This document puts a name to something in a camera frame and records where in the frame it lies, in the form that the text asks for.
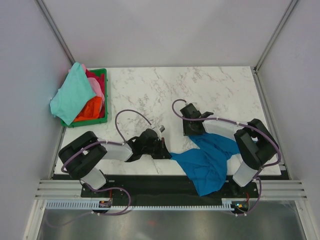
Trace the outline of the blue t shirt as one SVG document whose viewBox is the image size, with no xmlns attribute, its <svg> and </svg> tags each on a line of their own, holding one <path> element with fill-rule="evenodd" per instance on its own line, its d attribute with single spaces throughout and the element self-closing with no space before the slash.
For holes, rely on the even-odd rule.
<svg viewBox="0 0 320 240">
<path fill-rule="evenodd" d="M 182 153 L 171 153 L 186 176 L 194 184 L 200 197 L 219 191 L 227 179 L 227 161 L 240 153 L 235 140 L 205 133 L 192 135 L 190 140 L 198 146 Z"/>
</svg>

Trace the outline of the green plastic bin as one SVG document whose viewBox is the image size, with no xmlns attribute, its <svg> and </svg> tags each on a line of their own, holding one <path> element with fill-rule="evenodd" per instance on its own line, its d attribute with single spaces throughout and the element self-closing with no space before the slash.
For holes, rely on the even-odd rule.
<svg viewBox="0 0 320 240">
<path fill-rule="evenodd" d="M 108 94 L 107 94 L 107 70 L 105 68 L 98 68 L 98 69 L 87 69 L 89 71 L 95 71 L 95 72 L 105 72 L 105 117 L 98 118 L 94 120 L 88 120 L 88 121 L 79 121 L 79 122 L 72 122 L 70 125 L 67 125 L 63 120 L 60 121 L 61 125 L 63 127 L 67 128 L 76 128 L 76 127 L 84 127 L 84 126 L 90 126 L 90 125 L 98 125 L 98 124 L 104 124 L 108 121 L 108 107 L 107 107 L 107 101 L 108 101 Z"/>
</svg>

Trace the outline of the teal t shirt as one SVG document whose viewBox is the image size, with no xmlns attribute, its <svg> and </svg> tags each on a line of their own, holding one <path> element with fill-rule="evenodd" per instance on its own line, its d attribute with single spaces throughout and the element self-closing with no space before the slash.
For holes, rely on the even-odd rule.
<svg viewBox="0 0 320 240">
<path fill-rule="evenodd" d="M 75 62 L 49 103 L 51 114 L 69 126 L 86 103 L 96 96 L 84 68 Z"/>
</svg>

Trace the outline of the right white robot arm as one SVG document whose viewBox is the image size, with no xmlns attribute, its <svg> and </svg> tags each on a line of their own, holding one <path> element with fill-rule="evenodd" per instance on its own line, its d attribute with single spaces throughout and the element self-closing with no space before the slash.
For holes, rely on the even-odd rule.
<svg viewBox="0 0 320 240">
<path fill-rule="evenodd" d="M 229 191 L 242 196 L 251 182 L 265 168 L 274 155 L 281 159 L 280 148 L 261 120 L 254 118 L 247 123 L 219 118 L 212 112 L 201 113 L 192 103 L 180 109 L 183 135 L 188 137 L 210 136 L 230 140 L 237 145 L 242 162 L 233 174 Z"/>
</svg>

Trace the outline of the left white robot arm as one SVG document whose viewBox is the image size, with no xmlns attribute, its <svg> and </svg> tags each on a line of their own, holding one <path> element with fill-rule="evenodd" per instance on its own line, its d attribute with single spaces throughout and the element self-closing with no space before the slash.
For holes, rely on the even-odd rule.
<svg viewBox="0 0 320 240">
<path fill-rule="evenodd" d="M 110 185 L 96 165 L 101 160 L 131 163 L 143 155 L 154 160 L 170 159 L 172 155 L 162 137 L 163 130 L 163 126 L 148 128 L 139 136 L 123 142 L 107 141 L 98 138 L 93 131 L 87 131 L 59 151 L 61 171 L 87 184 L 99 197 L 104 197 L 109 193 Z"/>
</svg>

